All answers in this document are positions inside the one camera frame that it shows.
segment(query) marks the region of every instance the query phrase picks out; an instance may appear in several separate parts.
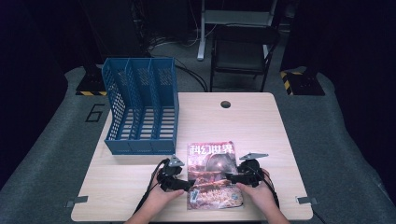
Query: wooden tabletop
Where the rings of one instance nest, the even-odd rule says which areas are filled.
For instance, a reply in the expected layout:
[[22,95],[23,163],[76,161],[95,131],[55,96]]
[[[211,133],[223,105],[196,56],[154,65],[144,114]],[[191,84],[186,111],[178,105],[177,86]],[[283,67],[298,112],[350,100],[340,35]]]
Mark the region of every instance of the wooden tabletop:
[[[233,141],[236,158],[249,152],[267,153],[258,162],[271,174],[282,213],[289,220],[313,216],[310,204],[298,204],[306,197],[290,142],[276,101],[264,92],[180,92],[176,155],[187,163],[188,143]],[[220,103],[231,106],[223,108]],[[109,113],[90,168],[78,196],[74,221],[125,221],[142,198],[156,165],[170,156],[113,156],[104,140],[111,123]],[[187,164],[179,179],[187,180]],[[187,210],[187,193],[172,201],[152,221],[251,221],[265,220],[250,198],[244,206],[222,210]]]

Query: magazine cover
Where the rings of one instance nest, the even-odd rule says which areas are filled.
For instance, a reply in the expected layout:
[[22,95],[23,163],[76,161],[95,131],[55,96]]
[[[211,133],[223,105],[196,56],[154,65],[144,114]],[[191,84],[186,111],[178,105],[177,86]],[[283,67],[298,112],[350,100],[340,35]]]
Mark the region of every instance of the magazine cover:
[[187,209],[222,209],[243,204],[242,192],[225,177],[237,174],[233,142],[188,145],[188,179],[194,183]]

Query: yellow and black striped tape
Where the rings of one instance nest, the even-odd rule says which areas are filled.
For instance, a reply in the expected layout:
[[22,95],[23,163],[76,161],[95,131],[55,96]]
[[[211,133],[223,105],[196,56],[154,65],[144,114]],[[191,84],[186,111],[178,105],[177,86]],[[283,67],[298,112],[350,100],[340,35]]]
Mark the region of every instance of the yellow and black striped tape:
[[291,72],[285,72],[285,71],[280,72],[280,76],[282,77],[283,84],[285,85],[286,92],[288,93],[288,95],[293,95],[293,90],[291,89],[291,85],[290,85],[289,80],[288,80],[288,74],[289,75],[291,75],[291,74],[293,74],[293,75],[302,75],[302,73],[300,73],[300,72],[292,72],[291,73]]
[[94,95],[102,95],[106,96],[106,91],[76,91],[76,95],[85,95],[85,96],[94,96]]

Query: chair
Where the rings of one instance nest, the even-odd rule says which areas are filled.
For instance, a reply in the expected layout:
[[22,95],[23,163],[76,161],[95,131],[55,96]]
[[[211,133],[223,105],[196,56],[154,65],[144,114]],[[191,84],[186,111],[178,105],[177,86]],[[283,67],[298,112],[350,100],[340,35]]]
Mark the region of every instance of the chair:
[[265,79],[280,34],[271,26],[224,24],[215,29],[212,43],[210,88],[215,73],[263,75]]

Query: black base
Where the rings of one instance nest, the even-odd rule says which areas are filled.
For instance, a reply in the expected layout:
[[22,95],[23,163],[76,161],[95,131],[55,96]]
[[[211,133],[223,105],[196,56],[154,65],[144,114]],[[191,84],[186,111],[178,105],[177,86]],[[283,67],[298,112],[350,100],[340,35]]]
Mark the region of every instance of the black base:
[[281,72],[288,95],[325,95],[316,77],[302,73]]
[[88,74],[82,78],[76,88],[76,95],[106,95],[105,83],[100,74]]

